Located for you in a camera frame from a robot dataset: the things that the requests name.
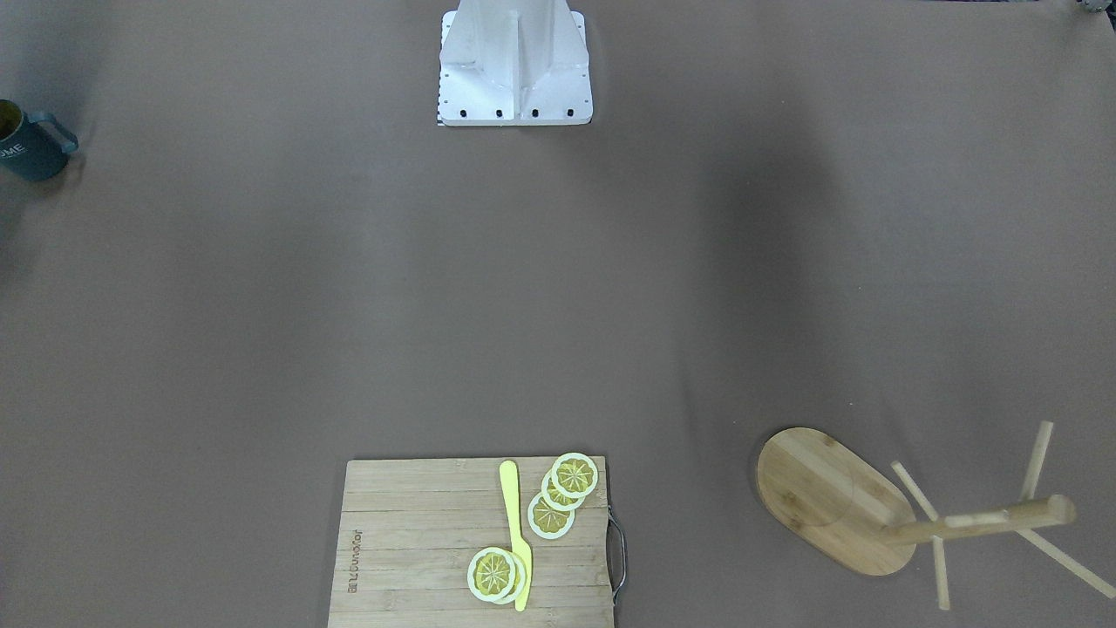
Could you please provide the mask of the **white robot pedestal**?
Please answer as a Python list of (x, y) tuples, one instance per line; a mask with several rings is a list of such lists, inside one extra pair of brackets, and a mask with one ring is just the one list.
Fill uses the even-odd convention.
[(591, 122), (586, 19), (566, 1), (462, 1), (439, 35), (439, 124)]

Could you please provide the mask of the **yellow plastic knife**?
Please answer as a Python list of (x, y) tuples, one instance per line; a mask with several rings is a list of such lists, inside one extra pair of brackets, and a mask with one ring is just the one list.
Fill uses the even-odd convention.
[(522, 533), (522, 508), (520, 505), (520, 477), (514, 460), (506, 460), (499, 465), (500, 487), (506, 501), (507, 528), (511, 549), (525, 566), (523, 588), (514, 597), (514, 611), (523, 612), (533, 584), (533, 549), (527, 544)]

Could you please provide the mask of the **bamboo cutting board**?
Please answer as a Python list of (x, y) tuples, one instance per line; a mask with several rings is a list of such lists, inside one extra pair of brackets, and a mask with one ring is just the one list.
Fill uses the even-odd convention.
[[(527, 506), (560, 454), (348, 462), (331, 578), (330, 627), (610, 627), (629, 550), (609, 501), (607, 464), (561, 539), (533, 535)], [(522, 533), (533, 549), (527, 608), (482, 603), (466, 587), (472, 557), (513, 552), (499, 465), (514, 460)]]

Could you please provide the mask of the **dark teal mug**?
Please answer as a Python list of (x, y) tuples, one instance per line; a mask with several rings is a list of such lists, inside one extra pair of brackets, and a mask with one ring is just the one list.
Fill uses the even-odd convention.
[(12, 100), (1, 100), (1, 164), (20, 178), (52, 178), (78, 148), (77, 136), (51, 113), (28, 113)]

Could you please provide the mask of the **lemon slice under single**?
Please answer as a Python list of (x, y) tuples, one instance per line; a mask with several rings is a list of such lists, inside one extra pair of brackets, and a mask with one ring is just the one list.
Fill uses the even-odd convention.
[(511, 560), (513, 560), (514, 566), (513, 587), (511, 587), (506, 596), (499, 597), (499, 599), (493, 601), (493, 603), (497, 605), (514, 603), (517, 597), (522, 593), (526, 588), (527, 566), (525, 564), (525, 561), (521, 559), (521, 555), (514, 554), (514, 552), (509, 552), (509, 555), (511, 555)]

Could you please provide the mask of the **lemon slice middle stack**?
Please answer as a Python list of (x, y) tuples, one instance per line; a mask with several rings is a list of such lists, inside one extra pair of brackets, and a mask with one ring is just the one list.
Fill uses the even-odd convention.
[(577, 508), (581, 508), (583, 501), (586, 500), (585, 496), (581, 497), (569, 497), (562, 494), (558, 486), (554, 483), (554, 473), (547, 472), (541, 481), (541, 500), (554, 510), (560, 510), (561, 512), (571, 512)]

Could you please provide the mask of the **lemon slice top stack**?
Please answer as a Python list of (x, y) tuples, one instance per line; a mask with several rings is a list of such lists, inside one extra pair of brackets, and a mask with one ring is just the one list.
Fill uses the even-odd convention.
[(562, 497), (586, 497), (594, 492), (599, 481), (599, 468), (588, 454), (569, 452), (554, 461), (550, 468), (555, 490)]

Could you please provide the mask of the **lemon slice single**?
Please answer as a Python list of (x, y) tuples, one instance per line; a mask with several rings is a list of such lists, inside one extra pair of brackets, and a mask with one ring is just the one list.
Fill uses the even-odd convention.
[(466, 587), (482, 603), (493, 603), (513, 587), (514, 566), (509, 552), (489, 545), (472, 557), (466, 568)]

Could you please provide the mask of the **wooden cup storage rack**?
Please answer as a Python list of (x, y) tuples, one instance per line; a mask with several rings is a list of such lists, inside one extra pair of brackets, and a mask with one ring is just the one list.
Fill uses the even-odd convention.
[(1045, 540), (1039, 530), (1071, 524), (1071, 497), (1037, 497), (1052, 437), (1041, 421), (1016, 503), (941, 515), (910, 471), (893, 462), (892, 482), (830, 434), (789, 427), (764, 441), (756, 462), (756, 486), (766, 510), (809, 545), (858, 574), (882, 577), (910, 564), (917, 545), (931, 545), (937, 603), (951, 607), (944, 545), (947, 541), (1012, 533), (1105, 597), (1113, 584)]

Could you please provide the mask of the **lemon slice stack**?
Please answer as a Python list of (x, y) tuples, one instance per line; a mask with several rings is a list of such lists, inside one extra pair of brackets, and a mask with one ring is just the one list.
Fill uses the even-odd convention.
[(586, 500), (585, 496), (581, 497), (569, 497), (562, 494), (558, 486), (554, 483), (554, 473), (547, 472), (541, 481), (541, 500), (554, 510), (560, 510), (561, 512), (571, 512), (577, 508), (581, 508), (583, 501)]
[(569, 452), (554, 461), (550, 468), (555, 490), (562, 497), (586, 497), (594, 492), (599, 481), (599, 468), (588, 454)]

